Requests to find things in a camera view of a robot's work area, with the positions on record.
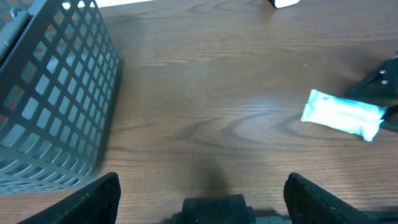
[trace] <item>white object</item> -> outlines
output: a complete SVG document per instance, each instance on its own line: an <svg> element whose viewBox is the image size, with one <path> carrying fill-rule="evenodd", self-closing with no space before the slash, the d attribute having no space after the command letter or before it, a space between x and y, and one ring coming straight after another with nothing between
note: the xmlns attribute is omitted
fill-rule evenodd
<svg viewBox="0 0 398 224"><path fill-rule="evenodd" d="M300 0L270 0L270 2L275 6L275 8L279 9L282 7L292 6L294 4L299 3Z"/></svg>
<svg viewBox="0 0 398 224"><path fill-rule="evenodd" d="M355 100L347 100L312 90L301 121L309 121L358 134L372 141L387 108Z"/></svg>
<svg viewBox="0 0 398 224"><path fill-rule="evenodd" d="M97 6L98 7L108 7L108 6L119 6L123 4L131 4L131 3L138 3L138 2L145 2L145 1L153 1L153 0L96 0ZM65 9L70 8L70 4L68 2L62 3L62 6ZM85 3L83 1L80 1L78 3L78 7L84 7Z"/></svg>

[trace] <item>wooden table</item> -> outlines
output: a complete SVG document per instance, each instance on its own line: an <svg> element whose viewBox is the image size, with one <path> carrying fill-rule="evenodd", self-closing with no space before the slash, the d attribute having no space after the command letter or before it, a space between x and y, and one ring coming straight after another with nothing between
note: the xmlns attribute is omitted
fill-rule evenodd
<svg viewBox="0 0 398 224"><path fill-rule="evenodd" d="M287 214L298 172L361 210L398 205L398 135L302 123L311 89L341 96L398 47L396 0L157 0L102 9L124 76L101 175L118 223L160 223L184 198L244 194ZM71 192L0 197L2 223Z"/></svg>

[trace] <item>black clamp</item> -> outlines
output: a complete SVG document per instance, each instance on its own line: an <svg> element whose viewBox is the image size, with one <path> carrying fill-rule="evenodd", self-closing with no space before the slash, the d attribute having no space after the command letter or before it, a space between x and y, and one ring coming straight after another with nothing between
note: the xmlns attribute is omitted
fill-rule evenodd
<svg viewBox="0 0 398 224"><path fill-rule="evenodd" d="M346 98L368 100L398 100L398 56L385 61L370 76L344 93ZM398 105L391 106L381 119L398 113ZM384 121L380 128L398 132L398 124Z"/></svg>

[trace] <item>table surface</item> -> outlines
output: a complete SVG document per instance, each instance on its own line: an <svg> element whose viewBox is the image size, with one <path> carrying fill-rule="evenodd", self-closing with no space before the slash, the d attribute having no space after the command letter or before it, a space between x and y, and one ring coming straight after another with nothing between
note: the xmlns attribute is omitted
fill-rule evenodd
<svg viewBox="0 0 398 224"><path fill-rule="evenodd" d="M302 123L310 90L341 96L398 47L396 0L158 0L101 9L125 59L100 175L118 223L160 223L187 197L244 194L286 215L291 172L361 210L398 206L397 134ZM0 197L2 223L71 192Z"/></svg>

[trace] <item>plastic packet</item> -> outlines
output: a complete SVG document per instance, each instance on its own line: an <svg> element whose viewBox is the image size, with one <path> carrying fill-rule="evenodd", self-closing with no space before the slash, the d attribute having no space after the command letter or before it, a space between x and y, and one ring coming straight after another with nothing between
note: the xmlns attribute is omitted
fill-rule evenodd
<svg viewBox="0 0 398 224"><path fill-rule="evenodd" d="M347 100L312 90L301 121L309 121L334 129L357 134L372 141L377 134L387 108Z"/></svg>

